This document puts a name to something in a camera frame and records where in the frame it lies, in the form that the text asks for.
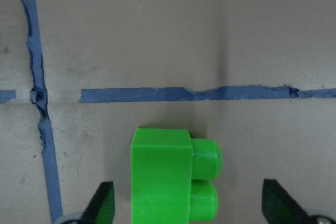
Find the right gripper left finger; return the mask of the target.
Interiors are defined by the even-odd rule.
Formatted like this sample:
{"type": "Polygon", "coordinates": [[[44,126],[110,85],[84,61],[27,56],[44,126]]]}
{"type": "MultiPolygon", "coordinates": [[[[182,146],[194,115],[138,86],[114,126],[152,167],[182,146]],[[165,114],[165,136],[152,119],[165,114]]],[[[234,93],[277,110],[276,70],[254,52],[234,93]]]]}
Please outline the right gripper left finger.
{"type": "Polygon", "coordinates": [[[111,224],[115,218],[113,181],[102,182],[80,217],[80,223],[111,224]]]}

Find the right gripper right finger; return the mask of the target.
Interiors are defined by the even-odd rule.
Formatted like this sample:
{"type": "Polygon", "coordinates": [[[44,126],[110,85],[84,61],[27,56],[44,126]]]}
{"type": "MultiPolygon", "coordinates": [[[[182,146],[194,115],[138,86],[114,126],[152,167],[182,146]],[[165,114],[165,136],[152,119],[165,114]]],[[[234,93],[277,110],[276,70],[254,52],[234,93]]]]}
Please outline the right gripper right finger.
{"type": "Polygon", "coordinates": [[[308,214],[275,179],[264,179],[262,212],[268,223],[303,223],[308,214]]]}

